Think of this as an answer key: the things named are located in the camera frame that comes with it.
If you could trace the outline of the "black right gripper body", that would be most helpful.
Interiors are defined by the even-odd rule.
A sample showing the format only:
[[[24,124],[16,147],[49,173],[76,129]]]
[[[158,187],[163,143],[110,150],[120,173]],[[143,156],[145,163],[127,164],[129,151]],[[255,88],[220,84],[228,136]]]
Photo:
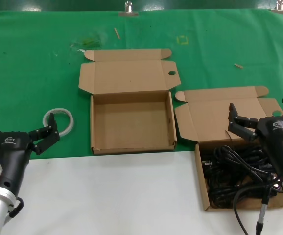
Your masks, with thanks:
[[[255,133],[276,174],[283,178],[283,117],[261,118]]]

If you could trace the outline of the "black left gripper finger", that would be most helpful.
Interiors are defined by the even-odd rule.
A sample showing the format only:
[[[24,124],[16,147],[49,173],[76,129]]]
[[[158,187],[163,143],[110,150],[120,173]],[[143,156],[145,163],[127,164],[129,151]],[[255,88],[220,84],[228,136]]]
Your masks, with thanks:
[[[28,133],[31,138],[31,149],[37,155],[42,154],[60,140],[54,113],[50,113],[48,126]]]

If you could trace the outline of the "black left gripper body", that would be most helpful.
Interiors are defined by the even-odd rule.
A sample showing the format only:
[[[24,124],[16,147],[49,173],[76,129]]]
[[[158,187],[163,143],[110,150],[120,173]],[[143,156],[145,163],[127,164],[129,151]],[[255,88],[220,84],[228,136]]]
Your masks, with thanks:
[[[0,131],[0,187],[18,196],[29,163],[32,140],[26,132]]]

